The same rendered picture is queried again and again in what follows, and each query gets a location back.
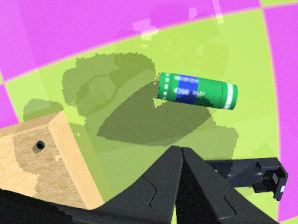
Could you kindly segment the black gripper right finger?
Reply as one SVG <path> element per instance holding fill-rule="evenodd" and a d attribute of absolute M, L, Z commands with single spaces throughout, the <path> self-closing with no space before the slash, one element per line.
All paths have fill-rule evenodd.
<path fill-rule="evenodd" d="M 177 224 L 279 224 L 222 179 L 194 149 L 181 148 Z"/>

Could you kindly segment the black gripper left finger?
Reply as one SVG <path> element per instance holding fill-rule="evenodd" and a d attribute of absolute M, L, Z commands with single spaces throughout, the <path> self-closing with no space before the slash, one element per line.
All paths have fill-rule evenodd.
<path fill-rule="evenodd" d="M 172 224 L 182 161 L 181 148 L 170 145 L 129 188 L 96 209 L 0 189 L 0 224 Z"/>

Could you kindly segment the green cylindrical battery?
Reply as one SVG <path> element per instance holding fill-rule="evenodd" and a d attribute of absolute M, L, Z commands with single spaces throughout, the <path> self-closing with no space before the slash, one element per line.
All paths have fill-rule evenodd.
<path fill-rule="evenodd" d="M 238 97 L 237 84 L 174 73 L 161 73 L 160 77 L 158 99 L 212 108 L 235 108 Z"/>

